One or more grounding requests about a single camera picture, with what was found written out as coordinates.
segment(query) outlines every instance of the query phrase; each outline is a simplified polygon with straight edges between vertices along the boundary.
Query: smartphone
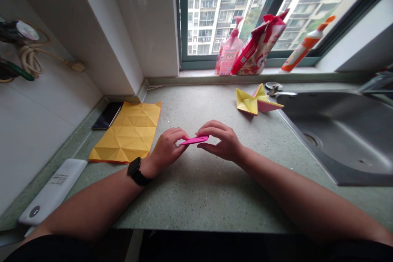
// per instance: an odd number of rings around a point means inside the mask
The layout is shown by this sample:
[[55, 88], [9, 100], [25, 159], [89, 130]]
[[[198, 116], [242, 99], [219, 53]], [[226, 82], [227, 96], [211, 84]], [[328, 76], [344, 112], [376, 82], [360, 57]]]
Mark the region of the smartphone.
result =
[[115, 120], [117, 114], [122, 108], [123, 102], [110, 102], [102, 114], [99, 116], [97, 121], [94, 123], [92, 130], [106, 130], [108, 129], [113, 121]]

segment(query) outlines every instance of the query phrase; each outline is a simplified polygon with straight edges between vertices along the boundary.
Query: stainless steel sink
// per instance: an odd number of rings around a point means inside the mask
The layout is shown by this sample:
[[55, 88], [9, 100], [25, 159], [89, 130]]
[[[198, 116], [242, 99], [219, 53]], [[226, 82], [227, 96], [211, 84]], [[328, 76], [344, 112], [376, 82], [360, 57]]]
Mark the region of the stainless steel sink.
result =
[[338, 185], [393, 186], [393, 107], [346, 92], [270, 100]]

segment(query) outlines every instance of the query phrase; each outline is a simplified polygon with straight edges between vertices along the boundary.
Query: window sill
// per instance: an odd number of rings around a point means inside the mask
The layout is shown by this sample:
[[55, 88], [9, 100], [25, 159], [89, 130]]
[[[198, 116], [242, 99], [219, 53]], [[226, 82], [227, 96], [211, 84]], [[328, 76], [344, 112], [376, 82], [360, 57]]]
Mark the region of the window sill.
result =
[[216, 76], [215, 70], [182, 71], [178, 77], [147, 78], [150, 86], [161, 85], [204, 85], [266, 83], [307, 83], [307, 82], [366, 82], [369, 73], [364, 72], [322, 72], [314, 67], [296, 68], [290, 74], [278, 74], [278, 68], [265, 68], [260, 75]]

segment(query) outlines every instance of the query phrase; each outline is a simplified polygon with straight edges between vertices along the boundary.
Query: green speckled countertop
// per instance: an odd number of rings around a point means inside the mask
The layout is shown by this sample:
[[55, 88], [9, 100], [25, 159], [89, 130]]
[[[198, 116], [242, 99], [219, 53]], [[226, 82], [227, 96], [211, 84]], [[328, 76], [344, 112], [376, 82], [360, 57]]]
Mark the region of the green speckled countertop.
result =
[[[145, 103], [163, 102], [155, 145], [168, 128], [181, 127], [192, 136], [216, 119], [233, 127], [242, 144], [343, 196], [393, 231], [393, 187], [338, 187], [296, 134], [276, 112], [257, 117], [236, 109], [235, 88], [250, 94], [257, 84], [166, 86], [147, 93]], [[285, 84], [285, 90], [348, 89], [342, 83]], [[0, 220], [0, 230], [16, 220], [61, 163], [73, 156], [86, 159], [104, 131], [90, 128], [106, 105], [102, 101], [15, 200]], [[216, 138], [209, 138], [216, 143]], [[123, 165], [90, 163], [68, 197], [123, 169]], [[256, 233], [293, 233], [296, 227], [274, 200], [237, 165], [196, 145], [155, 179], [124, 211], [114, 228], [176, 229]]]

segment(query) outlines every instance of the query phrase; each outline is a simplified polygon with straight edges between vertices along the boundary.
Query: pink soap dispenser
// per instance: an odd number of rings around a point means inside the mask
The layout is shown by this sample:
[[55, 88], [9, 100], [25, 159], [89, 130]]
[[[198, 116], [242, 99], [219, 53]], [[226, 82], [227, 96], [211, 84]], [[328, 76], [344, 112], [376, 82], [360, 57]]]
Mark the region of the pink soap dispenser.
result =
[[237, 37], [239, 35], [238, 26], [243, 17], [235, 16], [234, 18], [236, 19], [236, 28], [230, 33], [230, 37], [222, 41], [220, 45], [220, 51], [216, 62], [216, 75], [222, 76], [230, 74], [233, 63], [243, 47], [243, 41]]

